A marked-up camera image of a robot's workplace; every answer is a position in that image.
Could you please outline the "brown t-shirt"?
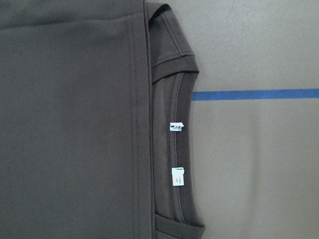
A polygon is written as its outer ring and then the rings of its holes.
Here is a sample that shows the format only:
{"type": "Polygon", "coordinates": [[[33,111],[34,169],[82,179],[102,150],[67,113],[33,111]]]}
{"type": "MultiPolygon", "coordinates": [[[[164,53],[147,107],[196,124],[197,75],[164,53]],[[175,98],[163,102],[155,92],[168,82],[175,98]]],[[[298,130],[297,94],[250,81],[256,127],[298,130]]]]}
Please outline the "brown t-shirt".
{"type": "Polygon", "coordinates": [[[1,1],[1,238],[201,238],[198,72],[168,4],[1,1]]]}

